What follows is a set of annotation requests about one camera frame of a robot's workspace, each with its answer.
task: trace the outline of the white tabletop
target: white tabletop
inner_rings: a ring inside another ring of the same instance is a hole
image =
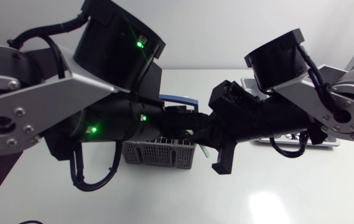
[[[166,70],[162,94],[199,100],[209,113],[213,87],[238,83],[249,70]],[[81,192],[68,162],[44,142],[26,150],[0,187],[0,223],[354,223],[354,142],[306,150],[297,159],[270,145],[236,147],[233,172],[218,175],[197,148],[190,170],[126,164],[96,192]],[[87,144],[86,181],[100,180],[113,160],[110,143]]]

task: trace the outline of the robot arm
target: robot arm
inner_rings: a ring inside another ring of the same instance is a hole
[[[108,0],[86,0],[82,11],[74,22],[28,30],[8,42],[12,48],[0,47],[0,155],[21,152],[44,137],[53,156],[71,160],[83,142],[162,134],[215,148],[213,168],[230,174],[239,142],[301,132],[302,154],[308,137],[313,144],[327,135],[354,141],[354,71],[316,68],[300,46],[298,29],[245,58],[269,98],[259,100],[224,81],[213,90],[213,113],[207,116],[164,107],[161,68],[153,59],[165,43],[150,28]],[[47,37],[76,29],[88,17],[75,52]],[[51,48],[20,52],[33,37]]]

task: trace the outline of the black cylindrical motor housing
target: black cylindrical motor housing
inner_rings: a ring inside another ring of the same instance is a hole
[[[258,100],[236,82],[215,87],[208,105],[236,142],[298,133],[310,126],[308,114],[284,97]]]
[[[143,141],[161,133],[162,106],[136,102],[128,94],[112,94],[85,109],[81,142]]]
[[[91,19],[74,60],[95,76],[132,90],[153,58],[159,58],[165,43],[110,0],[86,0],[82,11]]]
[[[295,29],[245,57],[247,66],[254,70],[260,89],[268,90],[307,71],[307,65],[297,50],[297,45],[303,41],[300,29]]]

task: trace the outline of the gray basket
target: gray basket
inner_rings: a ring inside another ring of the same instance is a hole
[[[123,157],[128,164],[190,169],[196,144],[159,137],[153,141],[123,142]]]

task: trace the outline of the blue object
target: blue object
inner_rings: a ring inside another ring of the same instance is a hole
[[[172,96],[172,95],[159,95],[159,98],[167,102],[181,103],[181,104],[193,106],[193,112],[196,113],[199,112],[199,101],[197,100],[185,98],[181,96]]]

